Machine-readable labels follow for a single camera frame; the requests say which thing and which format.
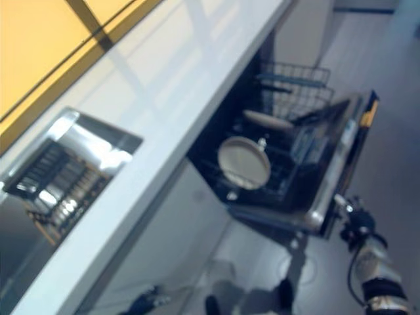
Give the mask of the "right robot hand dark palm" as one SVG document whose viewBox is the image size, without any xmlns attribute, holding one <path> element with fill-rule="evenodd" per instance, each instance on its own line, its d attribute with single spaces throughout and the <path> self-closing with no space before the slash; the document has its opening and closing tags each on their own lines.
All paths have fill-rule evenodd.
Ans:
<svg viewBox="0 0 420 315">
<path fill-rule="evenodd" d="M 350 249 L 374 234 L 375 220 L 358 196 L 346 198 L 335 194 L 333 199 L 339 210 L 339 218 L 343 221 L 341 238 Z"/>
</svg>

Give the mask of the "left robot hand dark palm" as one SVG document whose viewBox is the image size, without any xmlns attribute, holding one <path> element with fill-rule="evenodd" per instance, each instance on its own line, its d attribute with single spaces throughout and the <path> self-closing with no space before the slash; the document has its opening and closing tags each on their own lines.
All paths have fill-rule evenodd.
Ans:
<svg viewBox="0 0 420 315">
<path fill-rule="evenodd" d="M 167 305 L 171 297 L 158 285 L 149 287 L 141 293 L 129 307 L 128 314 L 148 314 L 157 307 Z"/>
</svg>

